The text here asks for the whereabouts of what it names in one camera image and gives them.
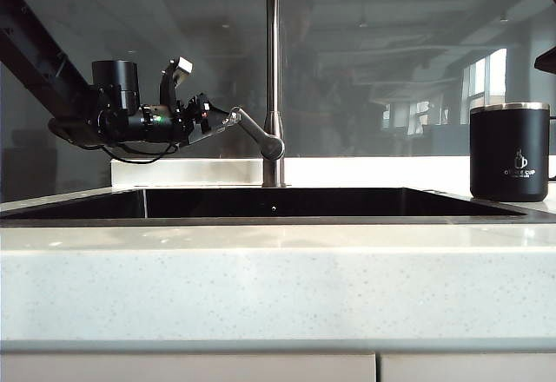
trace window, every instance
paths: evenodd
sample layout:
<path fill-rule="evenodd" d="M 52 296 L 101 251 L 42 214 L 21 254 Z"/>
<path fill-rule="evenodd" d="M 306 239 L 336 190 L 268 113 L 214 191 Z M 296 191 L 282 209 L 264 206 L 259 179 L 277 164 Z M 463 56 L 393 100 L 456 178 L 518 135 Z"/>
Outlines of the window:
<path fill-rule="evenodd" d="M 469 110 L 506 100 L 506 49 L 499 49 L 463 71 L 461 124 L 469 123 Z"/>

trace black sink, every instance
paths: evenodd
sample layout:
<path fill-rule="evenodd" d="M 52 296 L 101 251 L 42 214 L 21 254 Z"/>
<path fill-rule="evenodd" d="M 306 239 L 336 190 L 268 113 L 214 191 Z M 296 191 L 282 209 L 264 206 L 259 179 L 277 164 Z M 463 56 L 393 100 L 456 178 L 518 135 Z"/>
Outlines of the black sink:
<path fill-rule="evenodd" d="M 4 227 L 556 222 L 540 211 L 410 188 L 141 189 L 0 214 Z"/>

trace faucet handle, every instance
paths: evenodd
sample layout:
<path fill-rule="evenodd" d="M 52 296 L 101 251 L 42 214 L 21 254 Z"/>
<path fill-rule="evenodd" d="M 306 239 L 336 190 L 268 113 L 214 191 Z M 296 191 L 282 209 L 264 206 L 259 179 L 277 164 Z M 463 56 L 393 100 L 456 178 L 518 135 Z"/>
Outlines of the faucet handle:
<path fill-rule="evenodd" d="M 276 161 L 284 155 L 286 146 L 283 140 L 265 132 L 245 110 L 234 107 L 229 114 L 229 123 L 240 125 L 257 142 L 265 159 Z"/>

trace glass window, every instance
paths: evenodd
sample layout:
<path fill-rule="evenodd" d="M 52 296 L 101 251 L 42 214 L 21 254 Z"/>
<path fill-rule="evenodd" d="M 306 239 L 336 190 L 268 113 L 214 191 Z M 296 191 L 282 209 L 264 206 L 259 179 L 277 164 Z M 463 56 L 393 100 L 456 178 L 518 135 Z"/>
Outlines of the glass window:
<path fill-rule="evenodd" d="M 194 72 L 179 98 L 204 92 L 264 123 L 265 0 L 26 1 L 88 82 L 91 62 L 131 60 L 142 103 L 157 104 L 160 71 L 185 56 Z M 556 81 L 533 68 L 555 28 L 552 0 L 281 0 L 287 156 L 465 155 L 472 106 L 556 103 Z M 6 68 L 1 82 L 4 169 L 17 177 L 17 161 L 49 155 L 36 169 L 50 186 L 25 196 L 109 184 L 109 158 L 51 135 L 50 114 Z M 231 128 L 172 157 L 260 154 Z"/>

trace black mug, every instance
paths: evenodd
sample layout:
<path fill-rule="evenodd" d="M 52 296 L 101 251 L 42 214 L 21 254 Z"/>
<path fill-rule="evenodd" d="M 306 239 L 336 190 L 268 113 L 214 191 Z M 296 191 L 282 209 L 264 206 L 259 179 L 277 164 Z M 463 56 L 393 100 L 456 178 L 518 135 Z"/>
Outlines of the black mug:
<path fill-rule="evenodd" d="M 543 102 L 472 109 L 471 194 L 492 201 L 543 201 L 550 119 L 550 106 Z"/>

